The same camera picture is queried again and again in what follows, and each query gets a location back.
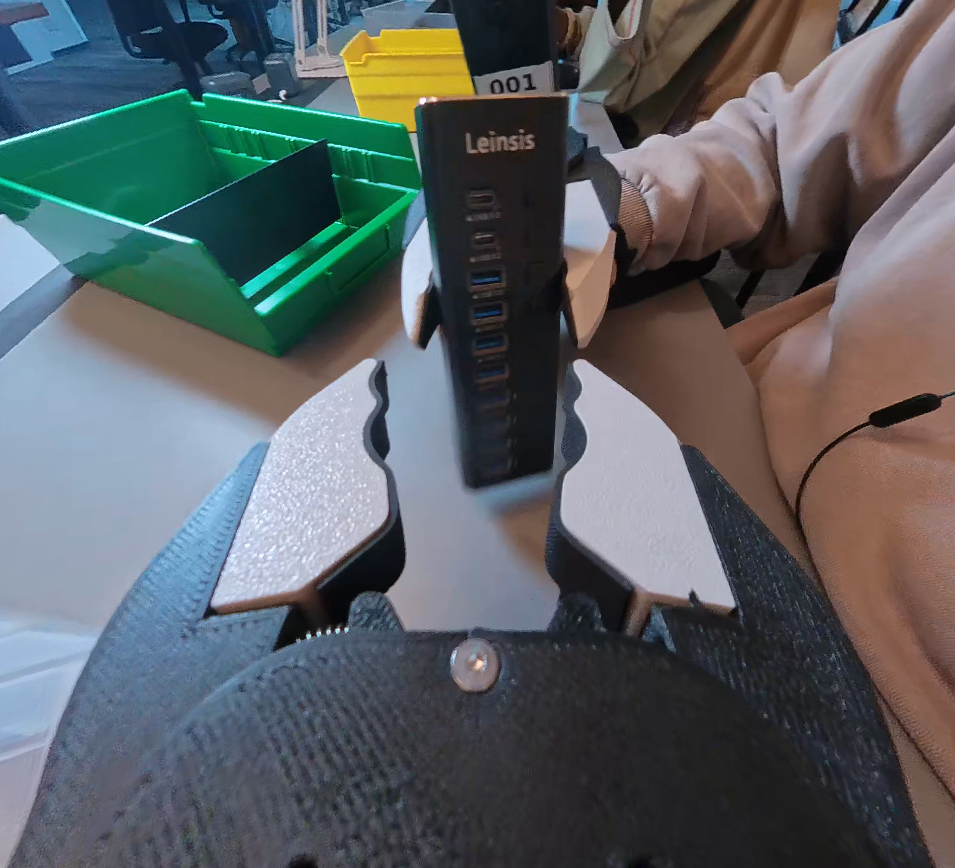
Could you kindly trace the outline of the yellow plastic bin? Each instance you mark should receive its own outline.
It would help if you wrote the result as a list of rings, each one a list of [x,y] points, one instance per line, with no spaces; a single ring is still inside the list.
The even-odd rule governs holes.
[[[423,98],[461,98],[475,93],[460,34],[451,28],[357,33],[341,50],[360,117],[415,131]]]

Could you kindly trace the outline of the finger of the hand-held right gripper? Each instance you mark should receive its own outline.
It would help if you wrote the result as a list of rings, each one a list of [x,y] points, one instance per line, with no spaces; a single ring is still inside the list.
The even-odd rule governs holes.
[[[411,207],[402,238],[401,313],[412,345],[427,349],[442,325],[426,209]]]
[[[578,349],[584,349],[603,321],[616,279],[616,233],[612,229],[565,232],[562,313]]]

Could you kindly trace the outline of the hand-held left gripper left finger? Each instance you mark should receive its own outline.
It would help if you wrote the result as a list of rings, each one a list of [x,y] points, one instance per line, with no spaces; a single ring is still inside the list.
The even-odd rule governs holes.
[[[387,592],[406,550],[388,467],[388,378],[365,359],[272,436],[211,599],[232,615],[292,606],[310,625],[346,623]]]

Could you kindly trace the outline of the black bin divider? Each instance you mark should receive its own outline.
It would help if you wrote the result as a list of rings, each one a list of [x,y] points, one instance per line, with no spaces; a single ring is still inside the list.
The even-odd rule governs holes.
[[[200,242],[229,278],[245,286],[341,219],[328,141],[322,139],[150,227]]]

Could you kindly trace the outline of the black multi-port usb hub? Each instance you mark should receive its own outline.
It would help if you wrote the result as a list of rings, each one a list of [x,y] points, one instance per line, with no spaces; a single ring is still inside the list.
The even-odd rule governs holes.
[[[567,98],[425,100],[429,297],[470,489],[553,464],[566,261]]]

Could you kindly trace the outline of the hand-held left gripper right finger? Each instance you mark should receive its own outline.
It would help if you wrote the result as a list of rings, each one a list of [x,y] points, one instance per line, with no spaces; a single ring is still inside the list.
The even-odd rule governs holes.
[[[603,627],[639,635],[660,608],[729,616],[736,601],[680,441],[640,398],[583,359],[565,382],[562,468],[545,565]]]

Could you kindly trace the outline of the green plastic bin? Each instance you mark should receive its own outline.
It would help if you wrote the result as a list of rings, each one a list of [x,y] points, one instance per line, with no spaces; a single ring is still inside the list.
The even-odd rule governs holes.
[[[245,286],[150,224],[328,141],[342,219]],[[403,125],[185,91],[6,140],[2,213],[74,276],[272,356],[398,256],[421,176]]]

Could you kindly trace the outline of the black office chair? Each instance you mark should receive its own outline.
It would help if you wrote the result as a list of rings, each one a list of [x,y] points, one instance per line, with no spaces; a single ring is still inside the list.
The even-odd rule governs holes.
[[[209,76],[208,56],[223,46],[228,31],[218,22],[173,19],[164,0],[109,0],[120,43],[134,59],[176,64]]]

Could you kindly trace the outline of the person's beige clothed body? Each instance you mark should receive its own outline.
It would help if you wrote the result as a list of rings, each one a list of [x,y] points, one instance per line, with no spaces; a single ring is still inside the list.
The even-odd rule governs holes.
[[[792,502],[818,453],[879,408],[953,391],[953,168],[894,196],[830,302],[760,349],[770,459]],[[823,456],[798,518],[881,701],[953,805],[953,398]]]

